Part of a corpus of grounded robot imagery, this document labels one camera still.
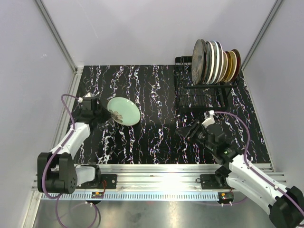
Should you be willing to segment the mint green flower plate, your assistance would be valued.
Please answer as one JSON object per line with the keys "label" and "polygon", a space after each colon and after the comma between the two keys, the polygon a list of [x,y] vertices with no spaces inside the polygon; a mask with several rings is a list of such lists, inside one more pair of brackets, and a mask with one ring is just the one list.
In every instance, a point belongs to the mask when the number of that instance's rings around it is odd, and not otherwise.
{"label": "mint green flower plate", "polygon": [[107,110],[115,122],[124,126],[136,125],[141,119],[141,113],[136,104],[123,97],[114,97],[109,100]]}

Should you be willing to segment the cream plate with black sprig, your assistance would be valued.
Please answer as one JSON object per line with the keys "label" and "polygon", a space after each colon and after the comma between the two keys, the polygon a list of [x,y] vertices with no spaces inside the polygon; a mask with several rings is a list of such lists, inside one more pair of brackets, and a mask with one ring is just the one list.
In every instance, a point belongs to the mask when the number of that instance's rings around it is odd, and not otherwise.
{"label": "cream plate with black sprig", "polygon": [[237,69],[237,56],[234,51],[230,51],[231,59],[232,59],[232,70],[231,70],[231,75],[230,75],[230,81],[232,81],[234,74]]}

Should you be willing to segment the stack of plates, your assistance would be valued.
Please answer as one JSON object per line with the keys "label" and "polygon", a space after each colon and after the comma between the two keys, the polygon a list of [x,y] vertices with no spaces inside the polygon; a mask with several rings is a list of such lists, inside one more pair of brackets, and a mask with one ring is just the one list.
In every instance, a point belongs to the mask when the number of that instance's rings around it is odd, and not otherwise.
{"label": "stack of plates", "polygon": [[191,78],[194,85],[199,84],[202,79],[202,74],[205,65],[204,51],[204,44],[201,39],[198,39],[193,49],[191,62]]}

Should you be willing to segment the blue glazed plate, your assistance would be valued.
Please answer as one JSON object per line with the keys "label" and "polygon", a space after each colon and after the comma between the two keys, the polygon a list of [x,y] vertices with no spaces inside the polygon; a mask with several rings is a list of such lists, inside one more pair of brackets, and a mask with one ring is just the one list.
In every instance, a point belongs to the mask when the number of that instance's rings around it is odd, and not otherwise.
{"label": "blue glazed plate", "polygon": [[201,39],[204,47],[204,54],[205,54],[205,63],[204,63],[204,71],[203,71],[203,80],[202,83],[206,83],[206,77],[207,77],[207,72],[208,72],[208,67],[209,67],[209,47],[206,44],[205,40]]}

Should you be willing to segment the black white striped plate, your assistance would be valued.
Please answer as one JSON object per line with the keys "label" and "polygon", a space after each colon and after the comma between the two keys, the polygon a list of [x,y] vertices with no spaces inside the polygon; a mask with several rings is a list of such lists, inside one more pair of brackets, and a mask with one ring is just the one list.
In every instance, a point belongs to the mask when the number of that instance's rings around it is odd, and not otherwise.
{"label": "black white striped plate", "polygon": [[209,47],[209,58],[211,60],[211,63],[209,64],[210,71],[209,71],[208,84],[212,84],[215,75],[215,49],[210,41],[207,41],[206,43]]}

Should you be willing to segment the amber patterned glass plate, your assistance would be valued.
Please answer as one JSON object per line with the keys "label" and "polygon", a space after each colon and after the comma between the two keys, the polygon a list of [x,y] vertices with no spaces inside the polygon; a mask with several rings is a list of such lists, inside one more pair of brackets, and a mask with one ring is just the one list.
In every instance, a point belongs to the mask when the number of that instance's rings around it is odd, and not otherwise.
{"label": "amber patterned glass plate", "polygon": [[231,70],[232,70],[232,59],[230,55],[230,51],[228,51],[228,60],[229,60],[229,65],[228,65],[228,76],[224,82],[229,82],[230,81],[230,75],[231,75]]}

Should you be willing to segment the white watermelon pattern plate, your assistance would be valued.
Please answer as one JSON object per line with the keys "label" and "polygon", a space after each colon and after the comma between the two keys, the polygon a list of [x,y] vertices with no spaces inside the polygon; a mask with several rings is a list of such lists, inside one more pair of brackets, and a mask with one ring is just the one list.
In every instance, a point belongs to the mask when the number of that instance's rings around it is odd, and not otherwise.
{"label": "white watermelon pattern plate", "polygon": [[216,81],[217,81],[218,73],[219,73],[219,64],[220,64],[220,59],[219,58],[220,57],[219,57],[219,46],[218,46],[217,42],[213,41],[212,44],[214,44],[214,49],[215,49],[215,54],[216,54],[215,74],[214,74],[214,81],[213,81],[213,83],[215,84]]}

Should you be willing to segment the dark green rimmed plate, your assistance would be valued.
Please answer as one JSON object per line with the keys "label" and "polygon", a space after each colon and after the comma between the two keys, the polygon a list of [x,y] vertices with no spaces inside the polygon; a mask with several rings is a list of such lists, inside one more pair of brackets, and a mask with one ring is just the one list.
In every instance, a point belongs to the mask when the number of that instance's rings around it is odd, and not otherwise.
{"label": "dark green rimmed plate", "polygon": [[219,68],[218,68],[218,75],[217,75],[217,83],[219,82],[220,76],[222,74],[223,64],[224,64],[224,55],[223,55],[223,49],[222,45],[217,41],[216,44],[219,48]]}

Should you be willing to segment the red floral plate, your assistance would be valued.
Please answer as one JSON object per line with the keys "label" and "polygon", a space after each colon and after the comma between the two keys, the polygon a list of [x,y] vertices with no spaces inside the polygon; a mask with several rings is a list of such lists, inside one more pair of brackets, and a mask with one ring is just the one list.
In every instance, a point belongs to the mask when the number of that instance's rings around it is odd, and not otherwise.
{"label": "red floral plate", "polygon": [[234,76],[232,78],[233,80],[235,80],[237,78],[237,76],[240,72],[240,68],[241,68],[241,55],[240,55],[240,53],[237,49],[233,49],[232,51],[236,54],[236,57],[237,57],[237,64],[236,64],[237,68],[236,68],[236,71],[235,71]]}

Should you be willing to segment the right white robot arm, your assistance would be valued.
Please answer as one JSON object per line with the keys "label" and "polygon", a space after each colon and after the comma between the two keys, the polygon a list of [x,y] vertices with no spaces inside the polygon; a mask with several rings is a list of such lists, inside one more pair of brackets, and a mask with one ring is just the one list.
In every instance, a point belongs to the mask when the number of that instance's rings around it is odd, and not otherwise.
{"label": "right white robot arm", "polygon": [[272,179],[245,155],[228,143],[225,133],[216,125],[201,122],[179,128],[176,132],[190,143],[206,149],[220,165],[212,179],[219,188],[235,189],[255,202],[277,228],[304,226],[304,195]]}

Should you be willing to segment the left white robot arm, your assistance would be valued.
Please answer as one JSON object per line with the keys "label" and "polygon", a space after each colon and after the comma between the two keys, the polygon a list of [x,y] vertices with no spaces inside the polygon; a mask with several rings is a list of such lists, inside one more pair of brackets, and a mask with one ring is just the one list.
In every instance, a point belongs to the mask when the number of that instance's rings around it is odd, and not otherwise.
{"label": "left white robot arm", "polygon": [[76,187],[87,184],[96,189],[102,184],[100,168],[95,163],[75,166],[74,157],[83,142],[98,125],[107,122],[111,113],[92,93],[77,98],[82,105],[79,114],[71,118],[71,128],[50,152],[42,152],[37,159],[38,191],[49,199],[71,194]]}

